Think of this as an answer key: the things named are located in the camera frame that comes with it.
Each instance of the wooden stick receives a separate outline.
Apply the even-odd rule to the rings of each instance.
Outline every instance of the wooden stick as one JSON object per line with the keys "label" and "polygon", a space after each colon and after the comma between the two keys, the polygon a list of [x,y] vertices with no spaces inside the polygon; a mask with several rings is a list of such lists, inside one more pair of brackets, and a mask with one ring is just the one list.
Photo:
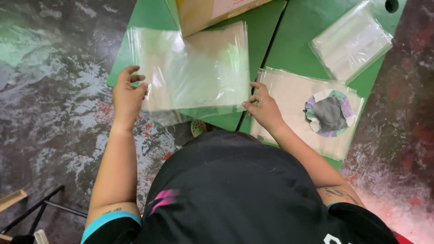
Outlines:
{"label": "wooden stick", "polygon": [[0,212],[12,206],[14,203],[26,198],[27,196],[27,193],[21,189],[4,198],[0,198]]}
{"label": "wooden stick", "polygon": [[7,241],[12,241],[12,237],[7,236],[7,235],[2,235],[2,234],[0,234],[0,239],[7,240]]}

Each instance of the black t-shirt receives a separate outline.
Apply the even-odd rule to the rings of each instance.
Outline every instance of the black t-shirt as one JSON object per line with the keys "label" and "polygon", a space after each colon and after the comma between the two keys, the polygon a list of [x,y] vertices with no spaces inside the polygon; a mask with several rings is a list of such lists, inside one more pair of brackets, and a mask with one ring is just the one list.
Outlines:
{"label": "black t-shirt", "polygon": [[327,208],[292,155],[224,131],[199,136],[163,164],[141,221],[119,215],[95,226],[82,243],[397,243],[368,210]]}

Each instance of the tattoo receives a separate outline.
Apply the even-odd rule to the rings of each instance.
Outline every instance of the tattoo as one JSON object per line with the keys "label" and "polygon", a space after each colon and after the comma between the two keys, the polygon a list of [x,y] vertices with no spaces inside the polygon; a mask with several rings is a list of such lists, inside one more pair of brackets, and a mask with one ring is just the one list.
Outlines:
{"label": "tattoo", "polygon": [[333,186],[327,186],[327,187],[323,187],[323,189],[330,194],[339,196],[339,197],[343,197],[343,198],[349,198],[351,201],[354,202],[355,205],[358,205],[358,202],[352,197],[350,196],[350,194],[346,193],[343,190],[338,190]]}
{"label": "tattoo", "polygon": [[110,211],[108,211],[107,213],[104,213],[104,214],[108,214],[108,213],[110,213],[110,212],[114,212],[114,211],[121,211],[122,210],[122,208],[117,208],[117,209],[115,209],[115,210],[110,210]]}

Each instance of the hand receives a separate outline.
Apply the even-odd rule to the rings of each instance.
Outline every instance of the hand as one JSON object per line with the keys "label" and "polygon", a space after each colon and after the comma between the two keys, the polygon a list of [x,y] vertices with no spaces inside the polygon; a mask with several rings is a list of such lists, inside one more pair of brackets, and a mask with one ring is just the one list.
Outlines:
{"label": "hand", "polygon": [[259,82],[250,82],[250,86],[258,91],[243,102],[243,107],[270,133],[287,126],[276,101],[268,94],[267,86]]}
{"label": "hand", "polygon": [[113,89],[113,104],[115,107],[113,127],[117,129],[132,132],[134,122],[141,109],[141,102],[148,91],[146,83],[142,83],[138,87],[131,86],[132,82],[145,79],[145,76],[132,75],[139,68],[139,66],[128,66],[123,69],[119,74],[118,83]]}

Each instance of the gray fabric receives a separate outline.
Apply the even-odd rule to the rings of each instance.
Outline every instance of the gray fabric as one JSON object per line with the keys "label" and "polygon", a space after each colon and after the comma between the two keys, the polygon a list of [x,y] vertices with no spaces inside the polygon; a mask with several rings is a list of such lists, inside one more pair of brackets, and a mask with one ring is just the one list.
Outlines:
{"label": "gray fabric", "polygon": [[313,104],[313,114],[319,120],[319,132],[337,131],[347,128],[347,121],[342,113],[341,103],[335,96]]}

